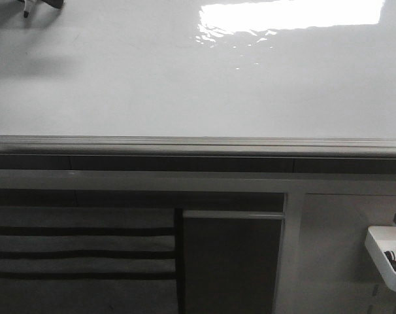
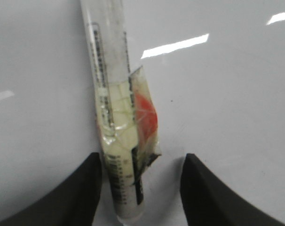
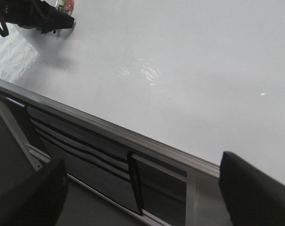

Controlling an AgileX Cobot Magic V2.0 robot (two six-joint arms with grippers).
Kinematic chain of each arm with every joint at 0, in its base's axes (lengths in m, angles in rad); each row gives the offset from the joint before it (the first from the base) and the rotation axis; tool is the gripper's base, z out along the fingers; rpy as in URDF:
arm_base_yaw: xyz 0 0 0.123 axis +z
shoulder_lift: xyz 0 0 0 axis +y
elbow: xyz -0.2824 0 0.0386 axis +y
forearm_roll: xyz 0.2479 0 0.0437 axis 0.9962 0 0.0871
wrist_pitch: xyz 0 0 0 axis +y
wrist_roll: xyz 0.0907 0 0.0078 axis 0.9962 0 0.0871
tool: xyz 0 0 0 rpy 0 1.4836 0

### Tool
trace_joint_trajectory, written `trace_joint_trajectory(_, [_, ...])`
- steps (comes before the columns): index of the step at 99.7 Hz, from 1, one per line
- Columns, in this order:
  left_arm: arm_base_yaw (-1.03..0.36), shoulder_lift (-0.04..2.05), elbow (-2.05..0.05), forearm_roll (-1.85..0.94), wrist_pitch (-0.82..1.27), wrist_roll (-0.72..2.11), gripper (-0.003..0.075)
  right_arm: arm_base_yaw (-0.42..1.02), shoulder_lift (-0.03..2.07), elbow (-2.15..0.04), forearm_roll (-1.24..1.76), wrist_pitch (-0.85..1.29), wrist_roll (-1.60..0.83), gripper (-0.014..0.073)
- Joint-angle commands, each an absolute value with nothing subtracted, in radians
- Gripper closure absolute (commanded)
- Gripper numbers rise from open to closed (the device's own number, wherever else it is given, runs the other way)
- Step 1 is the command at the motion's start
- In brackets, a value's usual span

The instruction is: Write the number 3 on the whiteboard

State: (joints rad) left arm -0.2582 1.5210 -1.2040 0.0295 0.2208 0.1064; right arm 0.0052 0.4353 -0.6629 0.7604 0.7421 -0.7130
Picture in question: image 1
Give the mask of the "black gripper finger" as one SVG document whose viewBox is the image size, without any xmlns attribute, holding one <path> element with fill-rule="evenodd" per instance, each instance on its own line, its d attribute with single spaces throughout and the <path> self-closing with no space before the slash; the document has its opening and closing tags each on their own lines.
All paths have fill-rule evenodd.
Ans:
<svg viewBox="0 0 396 314">
<path fill-rule="evenodd" d="M 64 5 L 64 0 L 42 0 L 42 2 L 46 3 L 54 9 L 61 9 Z"/>
</svg>

